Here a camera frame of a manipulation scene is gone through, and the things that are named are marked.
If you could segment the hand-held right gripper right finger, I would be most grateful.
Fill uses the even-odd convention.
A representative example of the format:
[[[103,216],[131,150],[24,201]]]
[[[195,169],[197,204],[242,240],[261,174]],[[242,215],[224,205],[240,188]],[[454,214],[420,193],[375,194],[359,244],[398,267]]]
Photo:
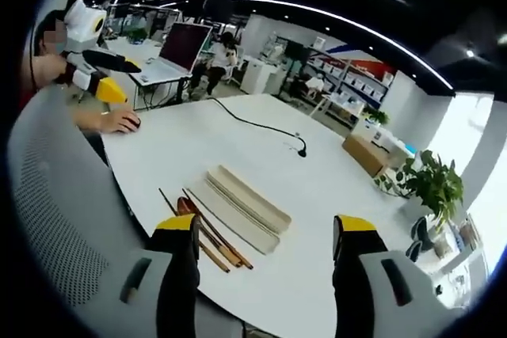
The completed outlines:
[[[338,337],[436,337],[450,323],[431,279],[368,221],[334,217]]]

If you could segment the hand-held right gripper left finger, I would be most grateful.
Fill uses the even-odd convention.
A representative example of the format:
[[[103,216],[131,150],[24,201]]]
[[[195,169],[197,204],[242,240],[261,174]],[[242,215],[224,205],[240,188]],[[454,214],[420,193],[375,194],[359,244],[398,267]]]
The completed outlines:
[[[200,275],[194,214],[159,223],[119,273],[119,337],[194,337]]]

